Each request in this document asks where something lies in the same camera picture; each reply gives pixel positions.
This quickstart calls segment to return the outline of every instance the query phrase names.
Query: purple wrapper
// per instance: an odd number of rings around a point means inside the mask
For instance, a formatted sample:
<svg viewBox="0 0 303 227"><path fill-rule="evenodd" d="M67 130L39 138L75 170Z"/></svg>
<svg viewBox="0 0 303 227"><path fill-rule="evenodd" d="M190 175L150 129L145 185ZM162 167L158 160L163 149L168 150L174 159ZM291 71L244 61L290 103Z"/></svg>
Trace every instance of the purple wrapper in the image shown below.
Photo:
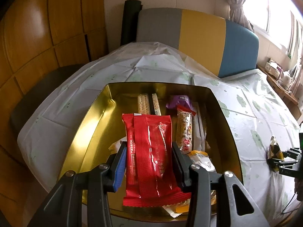
<svg viewBox="0 0 303 227"><path fill-rule="evenodd" d="M168 109L177 109L177 105L181 105L192 110L191 101L188 96L172 96L170 102L166 104L166 107Z"/></svg>

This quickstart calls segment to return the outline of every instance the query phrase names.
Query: rolled mat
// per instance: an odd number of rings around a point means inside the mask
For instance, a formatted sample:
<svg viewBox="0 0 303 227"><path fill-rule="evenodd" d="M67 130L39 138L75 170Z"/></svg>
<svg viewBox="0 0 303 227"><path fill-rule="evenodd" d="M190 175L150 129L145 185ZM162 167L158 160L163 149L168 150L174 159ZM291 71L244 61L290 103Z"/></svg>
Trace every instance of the rolled mat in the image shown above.
<svg viewBox="0 0 303 227"><path fill-rule="evenodd" d="M120 46L136 40L138 14L141 9L142 5L139 0L126 0L124 2Z"/></svg>

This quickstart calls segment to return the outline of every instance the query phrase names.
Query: metal bolt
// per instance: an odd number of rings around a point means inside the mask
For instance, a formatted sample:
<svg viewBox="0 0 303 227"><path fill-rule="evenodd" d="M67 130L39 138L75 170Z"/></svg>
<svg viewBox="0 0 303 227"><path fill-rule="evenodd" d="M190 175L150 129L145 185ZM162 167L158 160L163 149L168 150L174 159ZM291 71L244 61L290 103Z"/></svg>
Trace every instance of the metal bolt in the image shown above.
<svg viewBox="0 0 303 227"><path fill-rule="evenodd" d="M194 169L194 170L199 170L200 169L200 166L197 165L197 164L192 164L190 167L191 167L191 169Z"/></svg>
<svg viewBox="0 0 303 227"><path fill-rule="evenodd" d="M65 175L66 175L67 177L72 177L74 174L75 174L75 172L72 171L72 170L67 171L67 172L65 173Z"/></svg>
<svg viewBox="0 0 303 227"><path fill-rule="evenodd" d="M101 169L101 170L106 170L108 167L109 166L107 164L105 164L105 163L99 165L99 169Z"/></svg>
<svg viewBox="0 0 303 227"><path fill-rule="evenodd" d="M224 172L225 176L232 177L234 174L231 171Z"/></svg>

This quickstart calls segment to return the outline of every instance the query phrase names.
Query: headboard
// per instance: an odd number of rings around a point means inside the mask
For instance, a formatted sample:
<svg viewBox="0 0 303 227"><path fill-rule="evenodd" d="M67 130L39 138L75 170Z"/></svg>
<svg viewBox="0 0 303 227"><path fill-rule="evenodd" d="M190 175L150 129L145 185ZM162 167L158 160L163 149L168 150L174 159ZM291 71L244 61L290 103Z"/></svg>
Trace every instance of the headboard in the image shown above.
<svg viewBox="0 0 303 227"><path fill-rule="evenodd" d="M250 30L207 13L178 8L139 12L136 42L161 42L223 78L255 69L259 39Z"/></svg>

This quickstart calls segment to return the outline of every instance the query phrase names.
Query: plastic tablecloth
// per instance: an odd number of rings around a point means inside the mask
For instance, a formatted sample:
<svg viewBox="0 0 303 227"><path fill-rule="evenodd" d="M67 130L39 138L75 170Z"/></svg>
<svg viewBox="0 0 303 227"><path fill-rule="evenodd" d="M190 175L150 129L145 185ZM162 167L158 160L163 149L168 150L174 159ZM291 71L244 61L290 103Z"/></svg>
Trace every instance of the plastic tablecloth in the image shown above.
<svg viewBox="0 0 303 227"><path fill-rule="evenodd" d="M180 51L161 43L131 43L90 62L53 91L19 133L28 167L50 191L87 110L110 82L152 81L199 85L216 96L238 149L244 186L273 226L294 194L294 179L272 172L267 150L275 135L281 150L299 145L299 126L255 69L219 79ZM287 211L299 202L294 198Z"/></svg>

